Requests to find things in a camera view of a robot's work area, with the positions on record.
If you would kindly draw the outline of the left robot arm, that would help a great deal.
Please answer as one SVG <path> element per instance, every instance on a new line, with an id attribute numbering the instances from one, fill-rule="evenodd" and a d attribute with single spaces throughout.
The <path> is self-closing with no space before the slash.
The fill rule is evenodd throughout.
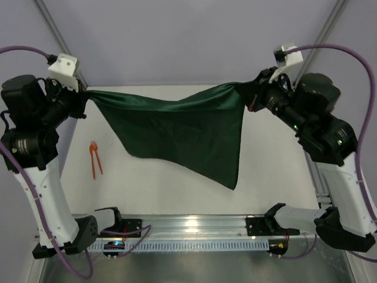
<path id="1" fill-rule="evenodd" d="M 81 84 L 76 90 L 55 79 L 44 86 L 33 75 L 20 75 L 2 84 L 1 97 L 13 129 L 1 137 L 6 167 L 23 187 L 39 230 L 35 259 L 53 257 L 58 251 L 78 254 L 105 230 L 118 231 L 121 213 L 116 207 L 97 209 L 88 216 L 73 217 L 59 175 L 57 127 L 67 118 L 84 119 L 88 97 Z"/>

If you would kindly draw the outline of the dark green cloth napkin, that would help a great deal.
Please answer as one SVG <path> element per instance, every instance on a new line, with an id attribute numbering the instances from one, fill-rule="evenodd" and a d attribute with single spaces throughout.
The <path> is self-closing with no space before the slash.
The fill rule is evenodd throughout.
<path id="1" fill-rule="evenodd" d="M 89 91 L 125 150 L 179 164 L 231 190 L 239 175 L 244 95 L 225 83 L 177 101 Z"/>

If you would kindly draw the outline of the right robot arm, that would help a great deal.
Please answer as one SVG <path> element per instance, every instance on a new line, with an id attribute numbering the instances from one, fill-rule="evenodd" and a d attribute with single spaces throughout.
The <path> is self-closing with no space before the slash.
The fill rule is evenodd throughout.
<path id="1" fill-rule="evenodd" d="M 295 132 L 318 165 L 331 205 L 299 209 L 279 204 L 268 215 L 278 227 L 315 233 L 332 248 L 368 252 L 376 242 L 371 218 L 376 207 L 364 203 L 368 193 L 356 171 L 356 134 L 349 123 L 332 114 L 340 89 L 320 73 L 305 74 L 296 87 L 291 87 L 286 74 L 272 80 L 273 73 L 273 68 L 261 71 L 253 81 L 241 83 L 237 92 L 249 111 L 268 109 Z"/>

